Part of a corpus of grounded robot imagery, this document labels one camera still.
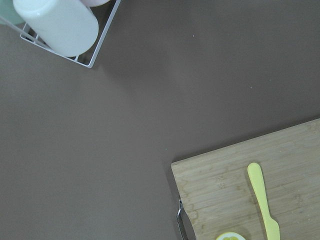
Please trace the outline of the yellow plastic knife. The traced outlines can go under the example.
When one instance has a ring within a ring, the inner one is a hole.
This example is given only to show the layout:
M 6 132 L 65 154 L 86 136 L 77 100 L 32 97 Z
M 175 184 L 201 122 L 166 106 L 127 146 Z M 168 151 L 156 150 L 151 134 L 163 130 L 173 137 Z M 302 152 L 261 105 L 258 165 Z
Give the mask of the yellow plastic knife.
M 280 240 L 280 227 L 270 214 L 264 177 L 260 165 L 256 162 L 250 163 L 247 167 L 247 173 L 260 208 L 266 237 L 268 240 Z

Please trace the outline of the mint plastic cup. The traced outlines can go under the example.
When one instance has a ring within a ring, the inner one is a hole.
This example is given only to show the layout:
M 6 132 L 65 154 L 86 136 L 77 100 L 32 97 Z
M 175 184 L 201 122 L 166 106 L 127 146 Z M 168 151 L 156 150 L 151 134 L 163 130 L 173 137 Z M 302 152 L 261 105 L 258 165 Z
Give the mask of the mint plastic cup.
M 0 16 L 14 25 L 25 22 L 16 12 L 12 0 L 0 0 Z

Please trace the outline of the bamboo cutting board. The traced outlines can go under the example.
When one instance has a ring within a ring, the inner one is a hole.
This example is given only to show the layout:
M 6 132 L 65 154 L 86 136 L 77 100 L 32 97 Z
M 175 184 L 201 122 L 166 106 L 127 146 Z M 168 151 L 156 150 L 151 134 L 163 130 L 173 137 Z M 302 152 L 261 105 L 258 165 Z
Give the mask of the bamboo cutting board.
M 312 120 L 172 163 L 183 208 L 198 240 L 235 232 L 264 240 L 248 176 L 261 167 L 271 216 L 283 240 L 320 237 L 320 122 Z

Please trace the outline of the white plastic cup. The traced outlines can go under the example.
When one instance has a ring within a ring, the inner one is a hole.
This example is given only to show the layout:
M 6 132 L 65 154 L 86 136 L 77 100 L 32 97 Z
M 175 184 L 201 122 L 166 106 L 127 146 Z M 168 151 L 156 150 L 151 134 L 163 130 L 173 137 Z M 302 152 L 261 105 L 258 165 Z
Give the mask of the white plastic cup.
M 97 18 L 79 0 L 14 0 L 13 6 L 57 54 L 81 55 L 98 37 Z

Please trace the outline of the lemon slices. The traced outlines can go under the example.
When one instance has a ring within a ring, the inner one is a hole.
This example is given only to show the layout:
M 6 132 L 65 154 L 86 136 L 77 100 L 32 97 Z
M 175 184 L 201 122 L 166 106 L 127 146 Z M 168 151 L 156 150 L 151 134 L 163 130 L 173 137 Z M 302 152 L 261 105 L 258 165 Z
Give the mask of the lemon slices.
M 245 238 L 236 232 L 224 232 L 216 240 L 245 240 Z

